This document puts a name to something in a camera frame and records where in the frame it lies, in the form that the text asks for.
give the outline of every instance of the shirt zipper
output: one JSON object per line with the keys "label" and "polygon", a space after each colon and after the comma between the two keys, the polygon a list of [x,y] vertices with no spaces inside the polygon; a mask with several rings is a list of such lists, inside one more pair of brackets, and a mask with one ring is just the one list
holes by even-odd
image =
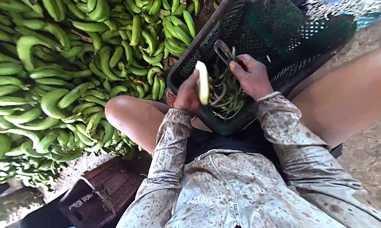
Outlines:
{"label": "shirt zipper", "polygon": [[212,164],[213,168],[214,168],[214,171],[217,172],[217,174],[219,175],[219,177],[221,179],[223,179],[227,186],[229,187],[231,193],[233,194],[233,197],[235,199],[235,202],[233,204],[233,207],[234,207],[234,216],[235,216],[235,220],[234,220],[234,223],[232,225],[232,228],[235,228],[236,226],[240,226],[240,227],[244,227],[242,225],[242,222],[241,222],[241,216],[240,216],[240,210],[239,210],[239,204],[238,204],[238,197],[237,195],[235,194],[235,190],[234,190],[234,187],[233,185],[230,183],[230,181],[218,170],[216,164],[213,162],[213,158],[212,158],[212,155],[209,155],[209,161],[210,161],[210,164]]}

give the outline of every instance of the vegetable peeler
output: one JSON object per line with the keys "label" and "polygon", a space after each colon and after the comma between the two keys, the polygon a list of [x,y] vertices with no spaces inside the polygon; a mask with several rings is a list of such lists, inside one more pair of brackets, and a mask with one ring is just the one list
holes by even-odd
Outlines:
{"label": "vegetable peeler", "polygon": [[228,48],[227,44],[224,43],[221,39],[218,39],[214,43],[213,47],[216,53],[218,54],[218,56],[227,64],[227,66],[229,66],[231,61],[235,61],[245,71],[247,71],[247,67],[244,65],[244,63],[241,62],[241,60],[237,56],[232,54],[232,52],[230,51],[230,48]]}

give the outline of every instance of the black shorts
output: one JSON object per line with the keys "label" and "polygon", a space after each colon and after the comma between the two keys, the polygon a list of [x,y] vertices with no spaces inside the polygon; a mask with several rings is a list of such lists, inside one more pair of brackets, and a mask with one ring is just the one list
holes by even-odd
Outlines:
{"label": "black shorts", "polygon": [[[343,144],[333,148],[330,153],[334,158],[342,154]],[[245,130],[232,135],[222,136],[213,132],[192,129],[188,138],[188,147],[185,164],[190,163],[198,156],[212,149],[229,149],[246,153],[259,153],[267,157],[279,169],[279,158],[274,151],[272,143],[264,137],[259,121],[255,120]]]}

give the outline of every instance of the leg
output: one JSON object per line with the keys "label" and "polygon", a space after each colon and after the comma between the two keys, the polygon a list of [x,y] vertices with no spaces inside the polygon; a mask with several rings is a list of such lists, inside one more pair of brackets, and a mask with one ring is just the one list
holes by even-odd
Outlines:
{"label": "leg", "polygon": [[381,48],[302,84],[290,99],[304,124],[333,148],[381,118]]}
{"label": "leg", "polygon": [[131,140],[152,153],[157,131],[169,106],[131,96],[117,96],[107,102],[107,121]]}

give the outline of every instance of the plantain bunch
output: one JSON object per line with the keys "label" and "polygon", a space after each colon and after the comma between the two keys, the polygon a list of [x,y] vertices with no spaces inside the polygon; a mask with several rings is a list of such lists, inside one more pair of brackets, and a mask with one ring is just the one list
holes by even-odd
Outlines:
{"label": "plantain bunch", "polygon": [[109,99],[159,100],[161,61],[195,38],[199,0],[0,1],[0,183],[47,187],[82,154],[131,159]]}

